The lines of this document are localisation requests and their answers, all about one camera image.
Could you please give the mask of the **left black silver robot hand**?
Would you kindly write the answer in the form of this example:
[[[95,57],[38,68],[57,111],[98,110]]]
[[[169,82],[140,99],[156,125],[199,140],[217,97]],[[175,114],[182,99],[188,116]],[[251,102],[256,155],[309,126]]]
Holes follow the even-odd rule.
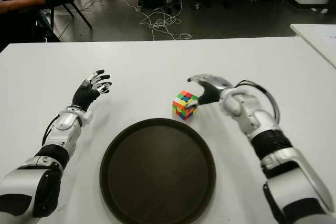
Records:
[[[111,76],[104,74],[104,70],[97,70],[86,77],[75,92],[71,107],[87,111],[90,105],[102,94],[109,93],[112,83]]]

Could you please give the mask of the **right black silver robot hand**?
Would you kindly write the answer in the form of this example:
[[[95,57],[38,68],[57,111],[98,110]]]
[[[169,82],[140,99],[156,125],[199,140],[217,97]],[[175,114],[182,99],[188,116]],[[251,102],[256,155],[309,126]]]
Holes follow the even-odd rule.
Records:
[[[200,97],[185,106],[187,110],[199,105],[218,102],[221,98],[221,93],[225,89],[233,87],[229,81],[212,74],[197,74],[189,77],[187,82],[197,82],[204,88],[204,93]]]

